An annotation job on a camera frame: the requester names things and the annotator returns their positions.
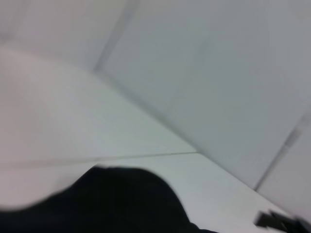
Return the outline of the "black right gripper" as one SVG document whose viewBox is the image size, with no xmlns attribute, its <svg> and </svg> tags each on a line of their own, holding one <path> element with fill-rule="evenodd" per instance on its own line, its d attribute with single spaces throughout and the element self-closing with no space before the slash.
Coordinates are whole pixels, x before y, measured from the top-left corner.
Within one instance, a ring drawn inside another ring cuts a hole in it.
<svg viewBox="0 0 311 233">
<path fill-rule="evenodd" d="M 286 233 L 311 233 L 311 223 L 301 217 L 291 219 L 284 215 L 270 211 L 259 212 L 254 225 L 261 228 L 272 228 Z"/>
</svg>

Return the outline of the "black shirt with FREE print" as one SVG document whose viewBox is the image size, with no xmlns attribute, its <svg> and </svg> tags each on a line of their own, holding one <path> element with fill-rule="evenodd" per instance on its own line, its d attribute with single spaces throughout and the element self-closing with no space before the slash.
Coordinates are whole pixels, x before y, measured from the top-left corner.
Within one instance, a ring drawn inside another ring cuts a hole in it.
<svg viewBox="0 0 311 233">
<path fill-rule="evenodd" d="M 31 206 L 0 209 L 0 233 L 216 233 L 193 224 L 159 176 L 139 168 L 92 167 Z"/>
</svg>

